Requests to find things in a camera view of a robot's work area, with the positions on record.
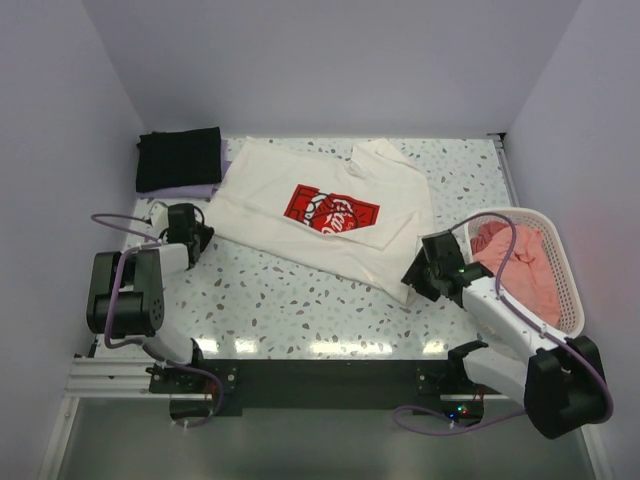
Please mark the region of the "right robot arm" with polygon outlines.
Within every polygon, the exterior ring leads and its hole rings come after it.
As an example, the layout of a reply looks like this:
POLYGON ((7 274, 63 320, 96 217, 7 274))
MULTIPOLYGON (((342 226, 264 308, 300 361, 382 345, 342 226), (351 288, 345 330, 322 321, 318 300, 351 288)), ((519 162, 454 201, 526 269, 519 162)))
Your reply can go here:
POLYGON ((586 336, 563 335, 507 292, 502 276, 511 255, 505 252, 491 271, 480 262, 466 263, 449 230, 423 238, 403 283, 487 321, 516 355, 506 357, 482 340, 460 345, 448 352, 439 386, 459 393, 476 385, 493 389, 519 403, 548 439, 606 422, 614 404, 598 347, 586 336))

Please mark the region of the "folded black t shirt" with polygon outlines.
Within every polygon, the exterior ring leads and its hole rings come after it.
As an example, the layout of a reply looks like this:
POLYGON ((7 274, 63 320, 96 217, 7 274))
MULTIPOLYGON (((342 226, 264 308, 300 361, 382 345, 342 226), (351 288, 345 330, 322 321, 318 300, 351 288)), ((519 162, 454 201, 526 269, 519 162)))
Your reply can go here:
POLYGON ((222 180, 219 127, 139 137, 136 192, 213 185, 222 180))

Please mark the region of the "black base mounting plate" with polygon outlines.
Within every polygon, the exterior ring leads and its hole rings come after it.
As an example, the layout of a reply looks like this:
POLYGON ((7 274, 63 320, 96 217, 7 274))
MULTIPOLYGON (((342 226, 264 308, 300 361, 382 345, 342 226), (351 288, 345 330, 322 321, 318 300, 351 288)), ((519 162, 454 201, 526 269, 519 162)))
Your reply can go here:
POLYGON ((428 408, 463 426, 485 414, 489 388, 454 382, 445 360, 202 360, 190 371, 153 365, 149 390, 170 396, 174 420, 248 409, 428 408))

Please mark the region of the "pink t shirt in basket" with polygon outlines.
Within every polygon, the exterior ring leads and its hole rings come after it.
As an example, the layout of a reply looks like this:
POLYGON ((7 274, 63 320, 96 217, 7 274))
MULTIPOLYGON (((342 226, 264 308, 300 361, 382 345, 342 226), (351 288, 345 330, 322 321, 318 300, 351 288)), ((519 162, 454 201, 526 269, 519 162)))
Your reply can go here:
MULTIPOLYGON (((495 220, 482 224, 471 238, 474 260, 496 275, 511 239, 508 224, 495 220)), ((516 225, 516 243, 501 276, 501 286, 533 314, 556 327, 561 308, 543 240, 540 230, 516 225)))

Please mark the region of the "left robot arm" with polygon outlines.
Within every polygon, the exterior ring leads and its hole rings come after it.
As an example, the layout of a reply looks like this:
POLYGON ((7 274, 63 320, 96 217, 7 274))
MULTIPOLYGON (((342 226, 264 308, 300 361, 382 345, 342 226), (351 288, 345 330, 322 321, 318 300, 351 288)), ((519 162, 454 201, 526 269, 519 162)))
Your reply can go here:
POLYGON ((193 269, 213 238, 201 208, 192 203, 154 203, 144 217, 96 213, 91 220, 138 239, 124 250, 95 255, 86 322, 109 350, 137 347, 158 372, 172 373, 185 392, 214 376, 202 363, 197 342, 165 320, 165 280, 193 269))

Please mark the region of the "white t shirt red print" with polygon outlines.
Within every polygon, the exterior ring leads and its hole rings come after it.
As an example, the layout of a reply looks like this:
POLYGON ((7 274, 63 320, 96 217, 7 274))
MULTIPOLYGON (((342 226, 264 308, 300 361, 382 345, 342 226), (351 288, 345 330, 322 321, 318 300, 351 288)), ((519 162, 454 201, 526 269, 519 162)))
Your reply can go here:
POLYGON ((205 210, 218 236, 355 280, 408 305, 402 278, 434 232, 429 182, 387 139, 347 160, 248 138, 205 210))

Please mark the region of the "white plastic laundry basket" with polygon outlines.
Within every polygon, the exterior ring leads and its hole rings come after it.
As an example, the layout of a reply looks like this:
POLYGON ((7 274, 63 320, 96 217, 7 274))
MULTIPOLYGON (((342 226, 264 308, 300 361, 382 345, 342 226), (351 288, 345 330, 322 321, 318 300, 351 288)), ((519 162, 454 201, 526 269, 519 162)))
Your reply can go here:
POLYGON ((491 220, 500 221, 510 226, 512 231, 511 243, 508 247, 505 258, 502 260, 496 276, 499 277, 499 292, 505 295, 510 302, 517 306, 523 313, 530 317, 537 317, 506 289, 501 286, 501 276, 508 263, 509 256, 514 250, 516 243, 516 225, 526 225, 541 231, 543 235, 543 248, 551 264, 558 298, 561 308, 561 316, 556 327, 545 322, 545 324, 570 336, 578 336, 585 324, 585 315, 580 296, 576 287, 573 273, 569 265, 564 246, 554 224, 545 215, 527 208, 507 207, 503 209, 485 209, 473 215, 473 218, 464 225, 464 237, 470 259, 475 261, 471 252, 471 238, 477 234, 479 227, 491 220))

